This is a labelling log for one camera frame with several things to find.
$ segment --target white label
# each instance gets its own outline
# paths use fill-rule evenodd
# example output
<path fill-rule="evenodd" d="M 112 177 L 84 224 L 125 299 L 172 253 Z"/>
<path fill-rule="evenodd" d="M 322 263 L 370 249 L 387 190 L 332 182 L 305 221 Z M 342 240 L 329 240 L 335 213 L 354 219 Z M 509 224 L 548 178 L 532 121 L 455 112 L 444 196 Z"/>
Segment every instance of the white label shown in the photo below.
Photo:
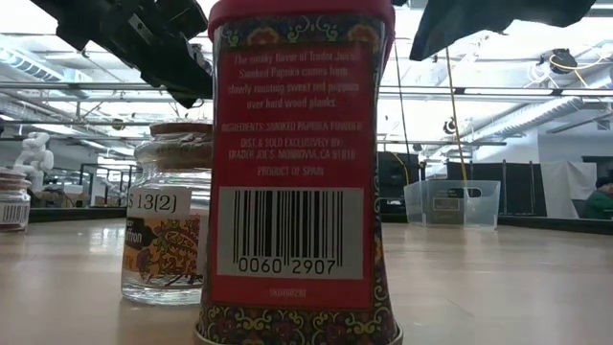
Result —
<path fill-rule="evenodd" d="M 28 222 L 30 205 L 0 203 L 0 224 Z"/>
<path fill-rule="evenodd" d="M 127 198 L 127 216 L 188 218 L 191 206 L 192 191 L 189 188 L 132 188 Z"/>
<path fill-rule="evenodd" d="M 363 278 L 361 189 L 219 190 L 217 273 Z"/>

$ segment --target white wall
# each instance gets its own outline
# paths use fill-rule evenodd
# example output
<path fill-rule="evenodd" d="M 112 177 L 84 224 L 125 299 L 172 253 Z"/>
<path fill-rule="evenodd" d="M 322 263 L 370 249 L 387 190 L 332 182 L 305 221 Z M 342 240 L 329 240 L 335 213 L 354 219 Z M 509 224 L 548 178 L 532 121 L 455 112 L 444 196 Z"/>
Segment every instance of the white wall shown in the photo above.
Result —
<path fill-rule="evenodd" d="M 473 153 L 474 163 L 533 163 L 539 162 L 538 131 L 531 129 L 521 138 L 509 138 L 504 147 L 480 147 Z"/>
<path fill-rule="evenodd" d="M 582 162 L 583 156 L 613 156 L 613 132 L 602 135 L 540 134 L 541 162 Z"/>

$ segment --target spice jar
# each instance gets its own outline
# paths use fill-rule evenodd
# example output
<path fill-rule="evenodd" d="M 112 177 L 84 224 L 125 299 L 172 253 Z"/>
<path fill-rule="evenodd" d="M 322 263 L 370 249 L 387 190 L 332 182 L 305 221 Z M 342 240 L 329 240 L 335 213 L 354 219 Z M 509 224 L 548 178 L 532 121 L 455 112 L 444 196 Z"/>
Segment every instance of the spice jar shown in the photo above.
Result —
<path fill-rule="evenodd" d="M 0 168 L 0 233 L 26 231 L 30 185 L 24 173 Z"/>
<path fill-rule="evenodd" d="M 389 0 L 219 0 L 207 285 L 218 344 L 398 345 L 379 212 Z"/>
<path fill-rule="evenodd" d="M 197 304 L 203 284 L 213 127 L 168 123 L 134 156 L 143 176 L 129 191 L 122 295 L 155 305 Z"/>

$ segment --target person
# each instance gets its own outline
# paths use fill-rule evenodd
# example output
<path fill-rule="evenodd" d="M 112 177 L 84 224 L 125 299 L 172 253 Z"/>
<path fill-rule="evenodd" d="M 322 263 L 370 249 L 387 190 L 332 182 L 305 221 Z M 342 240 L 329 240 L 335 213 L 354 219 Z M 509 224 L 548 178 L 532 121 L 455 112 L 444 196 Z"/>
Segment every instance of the person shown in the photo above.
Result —
<path fill-rule="evenodd" d="M 583 210 L 586 219 L 613 219 L 613 179 L 600 177 L 596 191 L 585 201 Z"/>

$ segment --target red label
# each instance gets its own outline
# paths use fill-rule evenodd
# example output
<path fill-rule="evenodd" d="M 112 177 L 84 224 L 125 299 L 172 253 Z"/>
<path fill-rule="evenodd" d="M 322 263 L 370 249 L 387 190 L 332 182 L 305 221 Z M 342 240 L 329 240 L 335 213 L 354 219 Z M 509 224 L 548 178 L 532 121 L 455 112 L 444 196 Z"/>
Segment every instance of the red label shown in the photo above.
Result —
<path fill-rule="evenodd" d="M 373 52 L 224 52 L 218 63 L 213 302 L 363 310 L 372 298 Z"/>

